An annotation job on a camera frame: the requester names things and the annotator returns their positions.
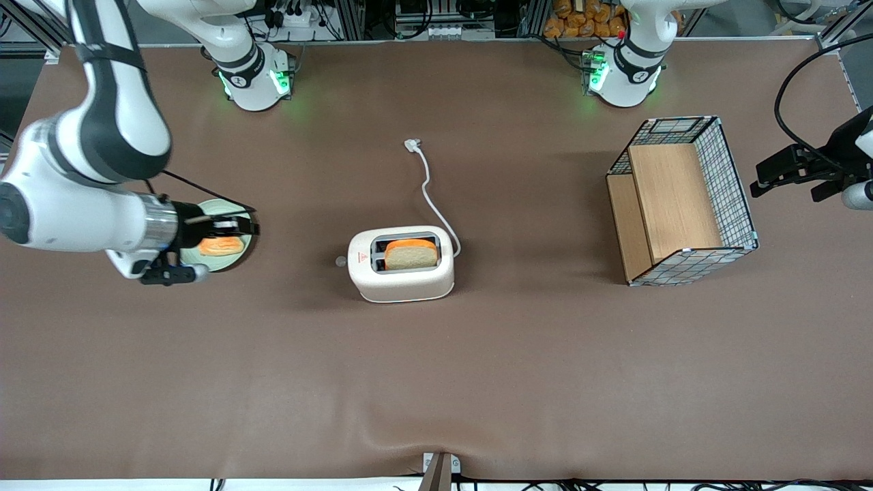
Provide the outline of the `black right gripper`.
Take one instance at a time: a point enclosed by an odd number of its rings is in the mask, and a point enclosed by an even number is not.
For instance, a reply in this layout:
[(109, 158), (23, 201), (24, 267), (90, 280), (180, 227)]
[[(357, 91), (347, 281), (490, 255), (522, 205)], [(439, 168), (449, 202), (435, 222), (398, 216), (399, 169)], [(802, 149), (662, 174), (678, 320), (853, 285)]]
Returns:
[[(252, 213), (215, 213), (206, 215), (197, 204), (175, 201), (177, 212), (177, 232), (175, 233), (175, 251), (196, 248), (205, 237), (243, 237), (259, 236), (260, 226), (258, 218)], [(209, 223), (230, 220), (248, 220), (256, 226), (227, 226), (211, 227)]]

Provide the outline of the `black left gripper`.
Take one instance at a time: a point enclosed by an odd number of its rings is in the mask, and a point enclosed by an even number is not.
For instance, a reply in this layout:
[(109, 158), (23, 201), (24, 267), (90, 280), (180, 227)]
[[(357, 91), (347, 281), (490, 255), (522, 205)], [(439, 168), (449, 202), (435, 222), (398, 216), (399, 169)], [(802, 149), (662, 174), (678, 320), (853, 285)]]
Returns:
[(760, 198), (770, 190), (792, 184), (799, 176), (799, 146), (808, 156), (801, 183), (808, 181), (841, 181), (860, 183), (871, 179), (871, 112), (866, 108), (830, 134), (820, 148), (799, 139), (756, 165), (757, 180), (750, 184), (752, 198)]

